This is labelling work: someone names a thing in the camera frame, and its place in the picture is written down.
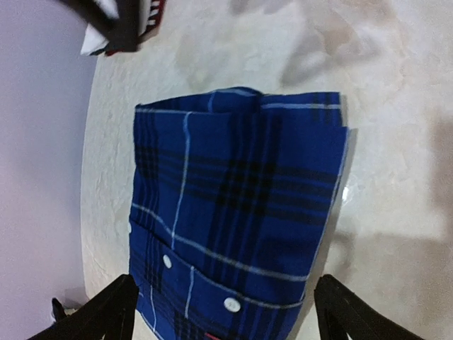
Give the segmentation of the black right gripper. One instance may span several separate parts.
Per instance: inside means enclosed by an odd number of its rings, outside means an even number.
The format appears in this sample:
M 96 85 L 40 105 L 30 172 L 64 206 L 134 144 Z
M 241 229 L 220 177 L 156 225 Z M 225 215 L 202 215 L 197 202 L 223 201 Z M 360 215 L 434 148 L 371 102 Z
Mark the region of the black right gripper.
M 61 0 L 79 17 L 91 24 L 110 43 L 114 50 L 136 52 L 139 46 L 140 1 L 116 1 L 118 17 L 109 17 L 92 0 Z

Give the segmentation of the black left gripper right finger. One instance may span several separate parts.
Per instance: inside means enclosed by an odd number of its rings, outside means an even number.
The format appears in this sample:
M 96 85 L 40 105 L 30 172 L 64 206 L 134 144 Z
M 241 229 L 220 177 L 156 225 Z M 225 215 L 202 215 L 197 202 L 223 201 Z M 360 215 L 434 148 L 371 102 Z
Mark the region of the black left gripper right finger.
M 417 339 L 418 336 L 387 319 L 330 274 L 314 289 L 320 339 Z

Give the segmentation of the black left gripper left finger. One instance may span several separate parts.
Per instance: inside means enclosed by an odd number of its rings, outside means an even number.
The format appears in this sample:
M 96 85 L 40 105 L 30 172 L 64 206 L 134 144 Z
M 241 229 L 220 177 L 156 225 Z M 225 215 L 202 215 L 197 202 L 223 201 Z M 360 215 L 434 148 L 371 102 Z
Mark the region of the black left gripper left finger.
M 54 297 L 54 324 L 30 339 L 131 340 L 138 296 L 134 278 L 122 274 L 72 314 Z

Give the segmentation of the blue plaid flannel shirt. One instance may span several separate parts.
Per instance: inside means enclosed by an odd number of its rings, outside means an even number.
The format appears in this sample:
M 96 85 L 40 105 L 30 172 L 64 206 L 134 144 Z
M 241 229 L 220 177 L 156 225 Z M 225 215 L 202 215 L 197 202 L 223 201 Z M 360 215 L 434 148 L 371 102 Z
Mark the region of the blue plaid flannel shirt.
M 130 273 L 158 339 L 286 339 L 342 176 L 340 94 L 135 108 Z

